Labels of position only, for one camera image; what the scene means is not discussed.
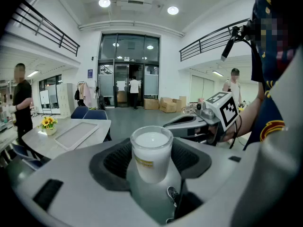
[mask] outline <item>metal railing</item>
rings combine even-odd
[[[231,36],[232,27],[235,25],[241,26],[246,24],[249,18],[243,19],[241,21],[235,22],[233,24],[224,26],[219,28],[200,39],[197,39],[193,43],[181,49],[180,52],[180,60],[184,61],[189,59],[195,55],[199,55],[206,51],[210,51],[216,49],[221,46],[225,46],[229,37]]]
[[[156,67],[154,70],[151,71],[151,75],[158,75],[159,74],[159,67]]]
[[[100,72],[103,72],[104,74],[108,75],[113,74],[113,72],[104,65],[100,65]]]
[[[58,44],[59,48],[63,47],[77,56],[80,45],[39,13],[28,2],[23,1],[11,19],[31,29],[35,35],[40,34]]]

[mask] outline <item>doorway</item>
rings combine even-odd
[[[115,64],[115,97],[116,107],[129,107],[133,105],[129,82],[136,76],[139,84],[137,106],[143,105],[143,65],[142,64]]]

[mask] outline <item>white tray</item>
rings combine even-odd
[[[66,150],[74,150],[98,128],[97,124],[81,122],[57,136],[55,141]]]

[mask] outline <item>white cup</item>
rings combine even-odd
[[[160,126],[146,126],[131,135],[140,177],[147,183],[159,183],[169,167],[172,133]]]

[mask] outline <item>yellow flowers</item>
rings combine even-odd
[[[44,117],[44,119],[41,122],[41,127],[42,129],[50,129],[53,130],[54,129],[54,124],[58,123],[57,119],[53,119],[51,117]]]
[[[48,120],[48,118],[44,118],[43,120],[42,120],[42,125],[43,126],[47,126],[47,125],[49,125],[49,120]]]

